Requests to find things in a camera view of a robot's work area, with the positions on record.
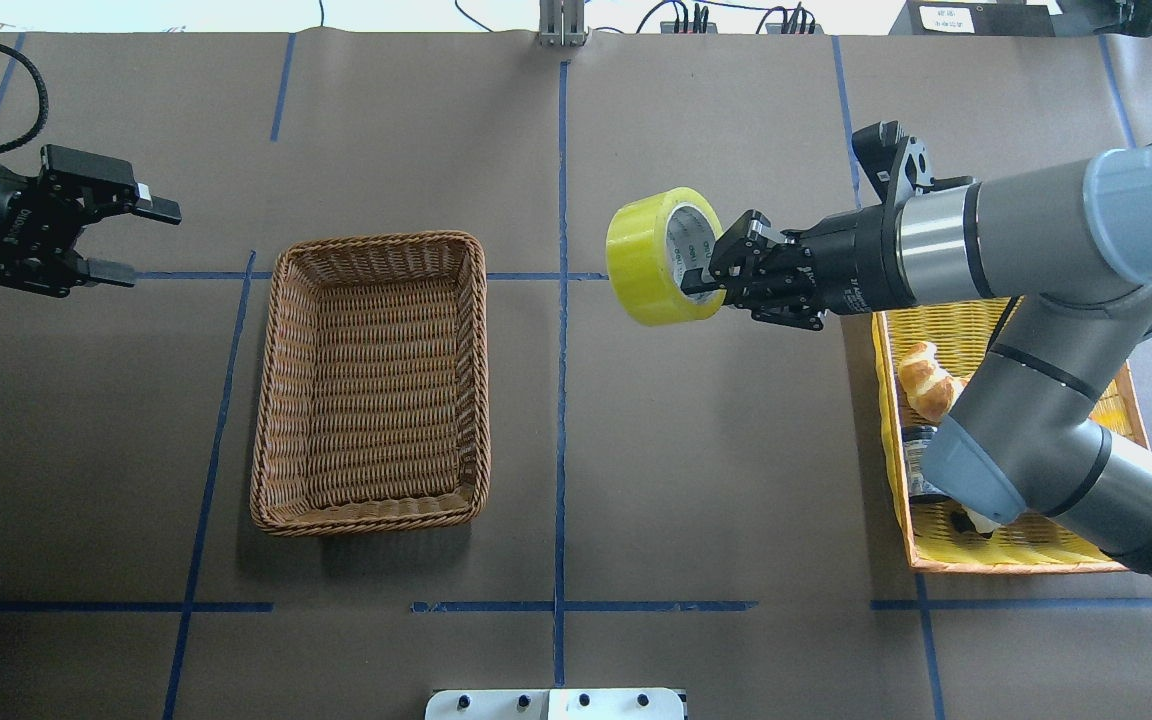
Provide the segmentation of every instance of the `blue tape line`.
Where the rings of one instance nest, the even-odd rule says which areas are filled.
[[[833,44],[833,71],[838,76],[838,106],[842,109],[842,141],[847,145],[847,165],[851,168],[851,194],[856,199],[856,209],[861,209],[861,164],[856,152],[851,150],[851,105],[847,101],[847,77],[842,70],[842,44],[838,36],[829,36]]]
[[[83,602],[0,600],[0,612],[181,612],[183,602]],[[273,602],[198,602],[195,612],[273,612]]]
[[[1016,597],[996,600],[927,600],[929,611],[1152,609],[1152,597]],[[919,611],[915,600],[876,600],[871,611]]]
[[[192,612],[273,612],[273,602],[194,602]]]
[[[571,601],[568,612],[745,612],[758,607],[753,600],[667,601]]]
[[[426,612],[553,612],[551,601],[480,601],[480,602],[412,602],[412,612],[417,615]]]
[[[220,442],[225,434],[225,423],[229,419],[229,397],[234,388],[234,364],[238,361],[238,341],[243,336],[243,319],[247,318],[247,297],[252,288],[252,265],[256,264],[256,251],[247,257],[247,270],[243,276],[243,290],[238,296],[237,319],[234,320],[234,338],[229,342],[229,361],[225,366],[225,386],[220,393],[220,410],[215,414],[215,435],[211,441],[211,461],[207,464],[207,483],[202,490],[202,506],[198,509],[198,526],[194,536],[194,554],[189,560],[189,577],[184,588],[184,607],[180,612],[177,646],[172,658],[172,675],[168,680],[168,697],[162,706],[162,719],[170,720],[175,712],[175,698],[180,685],[180,669],[184,665],[184,649],[189,637],[189,615],[194,612],[194,597],[198,588],[198,568],[202,566],[202,551],[207,539],[207,516],[211,513],[211,497],[217,487],[217,471],[220,468]]]
[[[556,281],[558,273],[488,273],[490,281]]]
[[[914,575],[914,586],[918,588],[918,616],[923,624],[923,654],[927,658],[927,680],[932,684],[932,711],[935,720],[945,720],[941,667],[937,664],[937,638],[932,637],[932,609],[927,600],[927,582],[923,575]]]
[[[253,281],[268,281],[274,273],[251,273]],[[136,273],[138,281],[242,281],[248,273],[225,272],[225,270],[156,270],[156,272]]]
[[[251,274],[253,281],[268,281],[274,273],[268,270],[257,270]],[[234,270],[147,270],[136,273],[138,281],[241,281],[247,273]],[[559,281],[559,273],[488,273],[490,281]],[[570,282],[605,281],[607,273],[567,273]]]
[[[15,45],[13,45],[13,48],[18,53],[22,47],[24,47],[24,33],[17,32],[17,40],[15,41]],[[15,65],[17,65],[17,60],[15,60],[15,58],[10,58],[8,60],[8,67],[3,69],[3,82],[0,82],[0,108],[3,107],[3,98],[8,94],[8,85],[10,85],[12,82],[12,74],[15,70]]]
[[[296,33],[287,33],[287,54],[283,54],[283,78],[278,83],[278,104],[274,105],[274,127],[270,128],[270,142],[278,142],[279,128],[283,126],[283,104],[287,101],[287,81],[291,77],[291,52],[296,50]]]
[[[753,600],[568,600],[563,612],[745,612],[758,607]],[[468,601],[412,602],[416,615],[430,612],[553,612],[554,602],[532,601]]]
[[[0,601],[0,612],[180,612],[180,602]]]
[[[567,552],[567,67],[558,65],[558,461],[554,467],[554,687],[566,683]]]
[[[1114,73],[1114,60],[1111,59],[1111,43],[1106,36],[1097,36],[1101,44],[1101,61],[1105,65],[1105,76],[1111,82],[1111,97],[1114,97],[1114,111],[1119,114],[1119,123],[1123,126],[1123,136],[1128,141],[1128,147],[1135,147],[1135,132],[1132,122],[1128,120],[1128,109],[1123,105],[1123,94],[1119,92],[1119,78]]]

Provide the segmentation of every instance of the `packing tape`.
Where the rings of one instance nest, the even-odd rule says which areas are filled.
[[[721,233],[718,214],[690,187],[617,210],[607,228],[607,274],[621,306],[644,325],[704,320],[717,313],[723,291],[689,296],[679,286],[688,270],[708,268]]]

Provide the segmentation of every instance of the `brown wicker basket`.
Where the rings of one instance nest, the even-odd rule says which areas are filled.
[[[276,536],[465,523],[488,497],[483,247],[302,242],[270,290],[251,513]]]

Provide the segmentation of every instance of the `white label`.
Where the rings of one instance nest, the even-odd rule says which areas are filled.
[[[975,32],[972,10],[968,8],[931,8],[923,5],[918,9],[923,16],[923,26],[937,32]]]

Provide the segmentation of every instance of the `yellow wicker basket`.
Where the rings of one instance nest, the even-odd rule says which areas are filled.
[[[931,425],[905,402],[896,379],[896,364],[919,341],[938,347],[937,358],[956,377],[975,372],[984,356],[984,346],[1006,300],[960,302],[954,305],[917,306],[877,313],[873,319],[874,356],[878,372],[879,407],[882,414],[882,449],[887,454],[887,478],[896,520],[905,535],[905,556],[910,568],[923,573],[970,574],[1060,574],[1112,573],[1123,570],[1097,550],[1044,518],[1025,511],[992,537],[957,532],[950,515],[960,511],[954,501],[909,502],[905,453],[901,429]],[[1127,365],[1106,388],[1092,411],[1092,419],[1139,446],[1149,447],[1135,401],[1132,370]]]

